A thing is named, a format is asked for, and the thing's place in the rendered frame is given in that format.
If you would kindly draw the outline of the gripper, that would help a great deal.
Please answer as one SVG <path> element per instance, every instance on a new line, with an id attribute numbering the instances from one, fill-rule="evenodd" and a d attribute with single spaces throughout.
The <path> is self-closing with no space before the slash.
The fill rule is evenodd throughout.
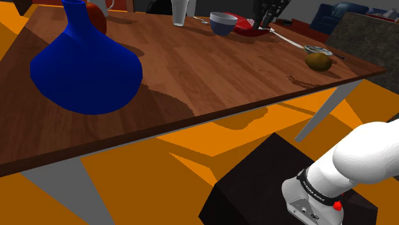
<path id="1" fill-rule="evenodd" d="M 267 28 L 276 17 L 280 16 L 290 2 L 291 0 L 253 0 L 253 12 L 256 13 L 253 29 Z"/>

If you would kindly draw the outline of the red plate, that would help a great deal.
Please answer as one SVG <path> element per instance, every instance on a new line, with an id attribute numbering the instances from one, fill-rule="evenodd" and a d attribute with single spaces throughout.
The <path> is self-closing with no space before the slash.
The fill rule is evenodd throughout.
<path id="1" fill-rule="evenodd" d="M 239 35 L 248 36 L 248 37 L 257 37 L 270 33 L 269 30 L 270 27 L 266 28 L 259 27 L 258 29 L 253 29 L 253 25 L 246 18 L 241 17 L 240 15 L 235 15 L 233 13 L 226 12 L 226 14 L 232 15 L 237 18 L 237 23 L 233 31 Z"/>

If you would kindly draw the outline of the silver fork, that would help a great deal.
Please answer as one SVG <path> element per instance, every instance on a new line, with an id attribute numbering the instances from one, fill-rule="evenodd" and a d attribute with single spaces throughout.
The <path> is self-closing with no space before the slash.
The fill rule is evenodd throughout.
<path id="1" fill-rule="evenodd" d="M 248 23 L 249 23 L 251 26 L 254 25 L 254 20 L 253 20 L 253 19 L 246 19 L 246 20 L 248 21 Z M 292 40 L 289 40 L 289 39 L 287 39 L 286 37 L 284 37 L 284 36 L 278 34 L 278 33 L 275 32 L 275 30 L 274 30 L 273 28 L 271 28 L 271 27 L 270 27 L 270 28 L 262 28 L 262 27 L 259 27 L 258 30 L 268 30 L 270 33 L 273 33 L 273 34 L 277 35 L 277 36 L 278 36 L 279 38 L 281 38 L 282 40 L 284 40 L 284 41 L 286 41 L 286 42 L 288 42 L 288 43 L 290 43 L 290 44 L 292 44 L 292 45 L 294 45 L 294 46 L 296 46 L 296 47 L 298 47 L 298 48 L 300 48 L 300 49 L 304 49 L 304 47 L 303 47 L 302 45 L 299 45 L 298 43 L 296 43 L 296 42 L 294 42 L 294 41 L 292 41 Z"/>

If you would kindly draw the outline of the blue and white bowl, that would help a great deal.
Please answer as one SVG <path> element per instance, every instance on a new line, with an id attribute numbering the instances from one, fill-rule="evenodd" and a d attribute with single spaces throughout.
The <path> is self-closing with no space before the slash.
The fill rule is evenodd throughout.
<path id="1" fill-rule="evenodd" d="M 234 30 L 237 21 L 238 18 L 236 18 L 236 16 L 227 13 L 210 13 L 210 27 L 213 33 L 219 36 L 226 36 L 230 34 Z"/>

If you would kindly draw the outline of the brown-green kiwi fruit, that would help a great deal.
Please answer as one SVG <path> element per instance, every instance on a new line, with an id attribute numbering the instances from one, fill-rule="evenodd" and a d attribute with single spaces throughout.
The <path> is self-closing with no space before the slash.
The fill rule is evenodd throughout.
<path id="1" fill-rule="evenodd" d="M 317 72 L 324 72 L 330 69 L 332 61 L 329 56 L 323 53 L 312 53 L 305 57 L 307 66 Z"/>

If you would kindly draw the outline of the white cup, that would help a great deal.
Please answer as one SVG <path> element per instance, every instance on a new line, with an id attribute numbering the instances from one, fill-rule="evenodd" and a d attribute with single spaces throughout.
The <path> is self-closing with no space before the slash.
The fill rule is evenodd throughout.
<path id="1" fill-rule="evenodd" d="M 173 25 L 182 27 L 187 14 L 189 0 L 171 0 Z"/>

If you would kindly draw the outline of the wooden table with grey legs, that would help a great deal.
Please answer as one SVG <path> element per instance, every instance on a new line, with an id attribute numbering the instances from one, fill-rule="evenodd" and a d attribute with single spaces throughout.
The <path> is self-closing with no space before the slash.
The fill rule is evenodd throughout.
<path id="1" fill-rule="evenodd" d="M 263 55 L 250 59 L 231 38 L 188 22 L 167 27 L 159 43 L 135 42 L 144 68 L 144 84 L 132 103 L 107 116 L 83 116 L 46 102 L 46 118 L 37 126 L 16 126 L 16 140 L 29 132 L 41 145 L 95 141 L 134 128 L 127 116 L 149 112 L 147 123 L 169 123 L 199 115 L 197 101 L 212 105 L 219 95 L 259 92 L 259 75 L 275 74 Z M 192 128 L 88 155 L 80 161 L 115 225 L 201 225 L 199 213 L 212 187 L 272 133 L 292 140 L 328 96 L 328 91 L 204 123 Z M 22 173 L 0 178 L 0 225 L 100 225 L 96 212 L 86 222 L 28 180 Z"/>

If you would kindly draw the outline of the dark stone counter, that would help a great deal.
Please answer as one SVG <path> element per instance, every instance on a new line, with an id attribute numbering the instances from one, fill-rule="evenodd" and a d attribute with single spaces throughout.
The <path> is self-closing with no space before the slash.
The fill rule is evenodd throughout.
<path id="1" fill-rule="evenodd" d="M 399 24 L 345 12 L 326 44 L 386 68 L 369 81 L 399 94 Z"/>

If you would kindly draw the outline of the white mug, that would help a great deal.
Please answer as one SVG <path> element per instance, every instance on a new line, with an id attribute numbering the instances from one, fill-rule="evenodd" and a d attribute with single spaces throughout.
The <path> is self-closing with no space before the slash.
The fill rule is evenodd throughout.
<path id="1" fill-rule="evenodd" d="M 113 8 L 115 2 L 115 0 L 112 0 L 112 4 L 110 5 L 110 7 L 107 7 L 106 0 L 88 0 L 88 1 L 97 5 L 101 9 L 105 17 L 108 16 L 108 11 Z"/>

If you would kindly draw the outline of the red apple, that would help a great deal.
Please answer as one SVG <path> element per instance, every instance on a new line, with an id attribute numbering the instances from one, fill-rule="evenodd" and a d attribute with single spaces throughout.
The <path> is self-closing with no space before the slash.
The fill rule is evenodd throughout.
<path id="1" fill-rule="evenodd" d="M 95 4 L 86 2 L 86 9 L 90 22 L 104 35 L 107 32 L 107 20 L 102 10 Z"/>

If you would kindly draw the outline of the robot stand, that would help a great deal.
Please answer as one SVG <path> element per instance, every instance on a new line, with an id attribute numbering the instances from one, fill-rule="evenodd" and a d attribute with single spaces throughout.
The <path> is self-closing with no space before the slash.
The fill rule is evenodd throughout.
<path id="1" fill-rule="evenodd" d="M 204 225 L 326 225 L 304 198 L 289 205 L 281 190 L 312 162 L 273 133 L 214 185 L 200 220 Z"/>

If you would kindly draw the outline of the blue vase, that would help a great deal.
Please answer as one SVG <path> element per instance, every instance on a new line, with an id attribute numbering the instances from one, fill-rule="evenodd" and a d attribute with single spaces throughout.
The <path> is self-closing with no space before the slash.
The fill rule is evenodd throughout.
<path id="1" fill-rule="evenodd" d="M 139 58 L 90 22 L 81 0 L 62 0 L 65 30 L 30 62 L 40 93 L 81 114 L 106 114 L 127 105 L 143 78 Z"/>

